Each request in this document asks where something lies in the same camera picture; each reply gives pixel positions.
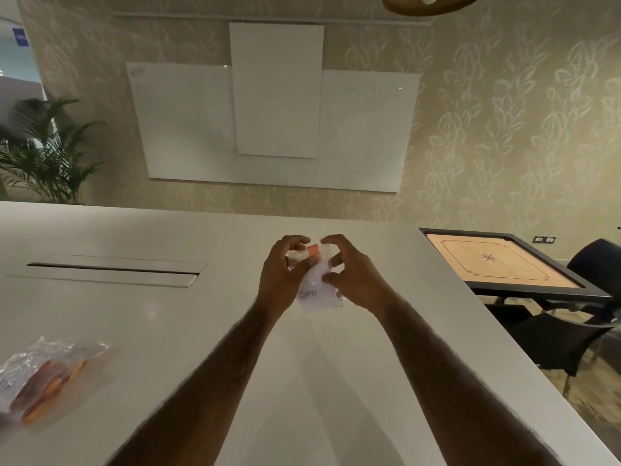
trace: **hand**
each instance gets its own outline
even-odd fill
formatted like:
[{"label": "hand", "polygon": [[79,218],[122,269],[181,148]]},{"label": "hand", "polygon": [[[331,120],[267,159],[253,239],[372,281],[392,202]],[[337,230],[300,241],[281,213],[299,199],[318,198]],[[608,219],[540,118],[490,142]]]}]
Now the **hand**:
[{"label": "hand", "polygon": [[304,235],[285,235],[274,244],[263,264],[255,305],[276,317],[283,315],[298,295],[300,283],[311,268],[311,260],[300,261],[291,270],[287,267],[289,250],[304,250],[311,240]]},{"label": "hand", "polygon": [[345,264],[345,269],[340,273],[324,274],[323,281],[336,287],[355,305],[368,309],[375,316],[380,316],[387,306],[401,300],[382,278],[371,258],[361,253],[344,235],[323,237],[321,243],[333,243],[340,250],[330,259],[333,268]]}]

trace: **table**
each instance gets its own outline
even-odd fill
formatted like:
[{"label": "table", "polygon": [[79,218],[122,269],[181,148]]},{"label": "table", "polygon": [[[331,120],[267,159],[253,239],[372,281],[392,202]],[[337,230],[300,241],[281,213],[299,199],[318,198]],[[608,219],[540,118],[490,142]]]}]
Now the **table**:
[{"label": "table", "polygon": [[475,294],[606,304],[612,297],[513,234],[421,228]]},{"label": "table", "polygon": [[[619,466],[411,224],[35,203],[0,203],[0,222],[0,359],[39,335],[113,345],[47,417],[0,431],[3,463],[103,466],[251,305],[275,240],[343,232],[564,465]],[[6,276],[49,254],[206,266],[187,288]],[[346,302],[283,315],[217,464],[445,462],[390,341]]]}]

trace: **carrom board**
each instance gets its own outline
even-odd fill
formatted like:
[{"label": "carrom board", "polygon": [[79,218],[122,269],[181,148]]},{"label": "carrom board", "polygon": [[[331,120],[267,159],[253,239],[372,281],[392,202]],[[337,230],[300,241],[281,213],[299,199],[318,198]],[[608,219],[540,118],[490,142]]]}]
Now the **carrom board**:
[{"label": "carrom board", "polygon": [[515,243],[494,237],[428,234],[464,281],[579,288]]},{"label": "carrom board", "polygon": [[515,235],[437,228],[420,231],[475,294],[602,304],[612,299]]}]

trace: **plastic bag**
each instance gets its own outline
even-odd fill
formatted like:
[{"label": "plastic bag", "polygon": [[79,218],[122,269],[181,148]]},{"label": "plastic bag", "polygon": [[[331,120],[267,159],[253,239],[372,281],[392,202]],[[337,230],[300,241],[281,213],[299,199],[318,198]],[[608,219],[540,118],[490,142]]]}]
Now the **plastic bag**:
[{"label": "plastic bag", "polygon": [[330,273],[330,247],[324,244],[315,244],[302,251],[287,253],[288,266],[293,268],[297,262],[310,258],[314,266],[305,275],[298,290],[298,302],[304,312],[319,311],[341,307],[343,297],[337,289],[321,280],[321,277]]},{"label": "plastic bag", "polygon": [[90,358],[107,349],[103,342],[49,342],[39,338],[0,366],[0,416],[32,422]]}]

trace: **pendant light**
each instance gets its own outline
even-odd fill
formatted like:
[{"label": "pendant light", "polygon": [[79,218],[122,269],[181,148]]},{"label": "pendant light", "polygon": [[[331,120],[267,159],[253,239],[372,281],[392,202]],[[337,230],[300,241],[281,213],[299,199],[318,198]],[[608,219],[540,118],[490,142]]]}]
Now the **pendant light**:
[{"label": "pendant light", "polygon": [[471,5],[477,0],[382,0],[384,7],[398,15],[437,16]]}]

